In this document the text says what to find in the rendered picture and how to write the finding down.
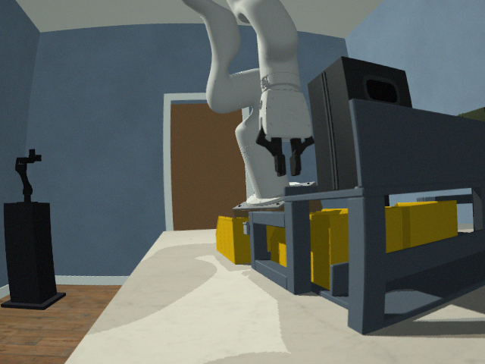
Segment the dark green case with orange latches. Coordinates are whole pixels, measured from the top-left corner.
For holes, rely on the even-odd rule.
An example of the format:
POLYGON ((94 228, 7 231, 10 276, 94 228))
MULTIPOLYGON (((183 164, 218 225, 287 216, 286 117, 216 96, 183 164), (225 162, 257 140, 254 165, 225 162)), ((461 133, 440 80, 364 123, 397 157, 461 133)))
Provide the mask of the dark green case with orange latches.
POLYGON ((479 121, 485 121, 485 107, 482 107, 473 111, 469 111, 466 113, 462 113, 461 115, 457 115, 457 116, 479 120, 479 121))

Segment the yellow bin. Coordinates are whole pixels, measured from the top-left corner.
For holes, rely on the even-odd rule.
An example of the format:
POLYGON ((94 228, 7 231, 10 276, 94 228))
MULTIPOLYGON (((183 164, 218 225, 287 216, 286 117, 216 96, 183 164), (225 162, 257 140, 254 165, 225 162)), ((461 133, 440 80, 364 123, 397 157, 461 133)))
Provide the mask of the yellow bin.
POLYGON ((458 235, 457 202, 401 202, 402 248, 409 248, 458 235))
MULTIPOLYGON (((218 217, 216 230, 217 251, 234 264, 251 263, 250 235, 244 234, 243 223, 249 218, 218 217)), ((270 238, 275 230, 267 225, 267 245, 271 251, 270 238)))
MULTIPOLYGON (((386 253, 402 249, 402 207, 385 208, 386 253)), ((338 215, 310 215, 311 282, 330 290, 330 265, 349 261, 348 209, 338 215), (345 214, 343 214, 345 213, 345 214)), ((286 231, 276 227, 271 260, 286 267, 286 231)))
POLYGON ((322 209, 321 212, 309 212, 309 214, 310 215, 338 215, 341 211, 342 209, 322 209))

